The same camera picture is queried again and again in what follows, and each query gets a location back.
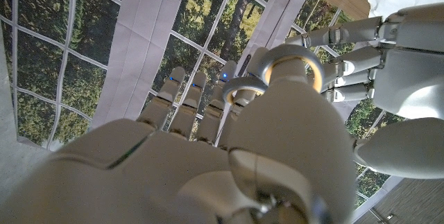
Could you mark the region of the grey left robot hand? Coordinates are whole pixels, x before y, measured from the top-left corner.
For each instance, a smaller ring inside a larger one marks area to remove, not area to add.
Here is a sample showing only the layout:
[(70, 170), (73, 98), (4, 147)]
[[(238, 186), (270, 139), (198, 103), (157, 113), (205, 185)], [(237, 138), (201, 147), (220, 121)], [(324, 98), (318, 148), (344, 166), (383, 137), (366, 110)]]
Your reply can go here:
[(369, 98), (401, 117), (373, 136), (356, 139), (355, 162), (403, 178), (443, 177), (443, 4), (401, 9), (290, 37), (309, 48), (376, 41), (325, 65), (331, 100)]

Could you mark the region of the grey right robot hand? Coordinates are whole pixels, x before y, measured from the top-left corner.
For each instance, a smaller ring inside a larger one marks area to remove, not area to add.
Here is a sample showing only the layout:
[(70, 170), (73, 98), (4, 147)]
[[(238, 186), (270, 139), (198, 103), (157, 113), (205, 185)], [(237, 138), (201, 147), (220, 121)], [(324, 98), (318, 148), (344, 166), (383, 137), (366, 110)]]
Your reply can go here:
[(355, 201), (350, 137), (321, 96), (318, 58), (260, 48), (225, 148), (217, 127), (189, 141), (193, 105), (162, 131), (180, 84), (138, 120), (109, 122), (50, 154), (1, 206), (2, 223), (347, 223)]

